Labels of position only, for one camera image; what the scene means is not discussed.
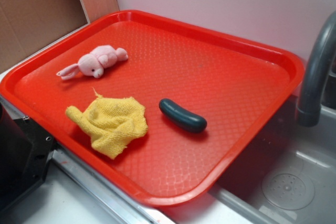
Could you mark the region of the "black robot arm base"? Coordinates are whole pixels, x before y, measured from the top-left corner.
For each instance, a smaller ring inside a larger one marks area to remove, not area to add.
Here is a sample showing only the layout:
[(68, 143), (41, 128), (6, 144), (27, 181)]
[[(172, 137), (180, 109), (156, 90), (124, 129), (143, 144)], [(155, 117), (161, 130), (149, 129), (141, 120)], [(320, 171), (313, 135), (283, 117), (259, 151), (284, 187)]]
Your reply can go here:
[(1, 106), (1, 213), (41, 186), (54, 137), (32, 119), (12, 119)]

